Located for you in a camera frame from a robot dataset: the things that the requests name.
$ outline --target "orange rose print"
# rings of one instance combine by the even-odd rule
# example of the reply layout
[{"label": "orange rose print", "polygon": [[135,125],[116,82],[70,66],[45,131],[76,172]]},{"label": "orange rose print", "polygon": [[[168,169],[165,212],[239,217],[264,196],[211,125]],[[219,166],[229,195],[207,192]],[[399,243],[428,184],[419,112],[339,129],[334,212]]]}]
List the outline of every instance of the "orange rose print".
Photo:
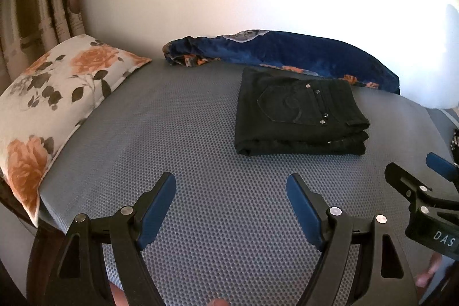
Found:
[{"label": "orange rose print", "polygon": [[369,88],[378,88],[379,87],[379,84],[378,83],[375,83],[375,82],[368,82],[366,84],[366,87],[369,87]]},{"label": "orange rose print", "polygon": [[198,58],[198,60],[196,61],[196,63],[199,65],[203,65],[203,64],[206,64],[209,62],[209,59],[206,59],[206,58]]},{"label": "orange rose print", "polygon": [[297,68],[297,67],[294,67],[294,66],[286,66],[286,65],[284,65],[282,67],[282,69],[284,71],[290,71],[290,72],[297,72],[297,73],[302,73],[303,72],[303,69],[300,69],[300,68]]},{"label": "orange rose print", "polygon": [[24,75],[31,75],[37,71],[37,69],[42,65],[44,62],[46,62],[47,58],[49,57],[50,53],[47,52],[45,53],[42,57],[38,58],[35,60],[35,62],[29,66],[25,71],[23,71],[22,74]]},{"label": "orange rose print", "polygon": [[118,52],[119,50],[106,44],[82,51],[70,60],[70,64],[73,66],[73,73],[93,73],[100,69],[109,68],[118,59]]},{"label": "orange rose print", "polygon": [[132,59],[134,65],[138,67],[141,67],[142,65],[149,63],[151,61],[151,59],[149,58],[141,58],[137,55],[134,55],[132,52],[126,51],[125,54],[128,55]]},{"label": "orange rose print", "polygon": [[31,136],[27,143],[17,139],[8,144],[7,182],[13,194],[34,216],[38,203],[38,186],[46,169],[48,153],[40,138]]},{"label": "orange rose print", "polygon": [[355,85],[357,83],[357,77],[354,77],[353,75],[350,74],[345,74],[344,78],[340,78],[340,80],[346,80],[349,82],[351,85]]},{"label": "orange rose print", "polygon": [[183,55],[183,60],[186,66],[193,66],[193,62],[197,59],[196,55]]}]

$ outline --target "blue gripper pad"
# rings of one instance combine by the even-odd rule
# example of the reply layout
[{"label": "blue gripper pad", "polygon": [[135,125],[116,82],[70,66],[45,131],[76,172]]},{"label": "blue gripper pad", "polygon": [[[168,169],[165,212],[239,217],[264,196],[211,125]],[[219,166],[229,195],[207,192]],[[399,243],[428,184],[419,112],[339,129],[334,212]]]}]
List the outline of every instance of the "blue gripper pad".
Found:
[{"label": "blue gripper pad", "polygon": [[311,201],[307,198],[293,175],[287,178],[285,189],[304,236],[306,236],[309,243],[322,251],[325,247],[325,242],[322,239],[321,223]]},{"label": "blue gripper pad", "polygon": [[156,235],[158,235],[159,229],[161,228],[162,221],[174,199],[176,190],[177,185],[175,177],[169,174],[142,220],[141,234],[137,239],[137,246],[140,250],[145,249],[148,244],[155,241]]},{"label": "blue gripper pad", "polygon": [[430,152],[425,158],[425,163],[433,171],[450,182],[455,182],[459,176],[456,166],[435,153]]}]

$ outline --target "finger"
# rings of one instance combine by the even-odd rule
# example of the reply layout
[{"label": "finger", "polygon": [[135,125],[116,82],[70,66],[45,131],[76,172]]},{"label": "finger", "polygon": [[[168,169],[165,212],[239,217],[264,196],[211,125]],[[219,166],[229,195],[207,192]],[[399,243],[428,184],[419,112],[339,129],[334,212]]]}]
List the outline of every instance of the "finger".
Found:
[{"label": "finger", "polygon": [[426,272],[416,276],[416,279],[415,279],[416,286],[420,288],[425,288],[429,280],[431,279],[431,277],[432,275]]},{"label": "finger", "polygon": [[230,306],[230,304],[221,298],[215,298],[211,300],[207,306]]},{"label": "finger", "polygon": [[115,301],[116,306],[129,306],[126,295],[120,288],[118,288],[115,284],[110,283],[110,289],[112,290],[113,300]]},{"label": "finger", "polygon": [[440,268],[440,266],[442,265],[442,259],[443,259],[443,256],[440,253],[432,254],[432,257],[429,263],[429,269],[427,270],[428,273],[430,273],[431,275],[436,273],[438,269]]}]

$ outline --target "folded black jeans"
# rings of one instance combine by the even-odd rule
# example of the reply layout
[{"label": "folded black jeans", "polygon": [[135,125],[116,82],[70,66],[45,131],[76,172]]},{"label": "folded black jeans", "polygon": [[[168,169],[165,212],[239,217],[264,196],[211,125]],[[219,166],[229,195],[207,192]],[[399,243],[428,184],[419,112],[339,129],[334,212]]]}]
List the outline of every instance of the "folded black jeans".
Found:
[{"label": "folded black jeans", "polygon": [[363,155],[368,126],[345,80],[296,79],[244,69],[235,131],[241,155]]}]

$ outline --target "floral fabric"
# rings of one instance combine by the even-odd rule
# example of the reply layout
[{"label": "floral fabric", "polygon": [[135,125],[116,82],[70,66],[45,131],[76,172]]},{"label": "floral fabric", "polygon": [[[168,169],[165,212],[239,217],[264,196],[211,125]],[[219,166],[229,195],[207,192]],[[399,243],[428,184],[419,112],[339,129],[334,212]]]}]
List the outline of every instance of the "floral fabric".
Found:
[{"label": "floral fabric", "polygon": [[245,30],[215,38],[185,37],[162,48],[171,64],[199,66],[210,61],[261,65],[337,78],[351,85],[400,93],[399,79],[378,59],[348,43],[274,30]]},{"label": "floral fabric", "polygon": [[0,168],[38,225],[38,187],[91,112],[148,58],[87,35],[54,47],[0,96]]}]

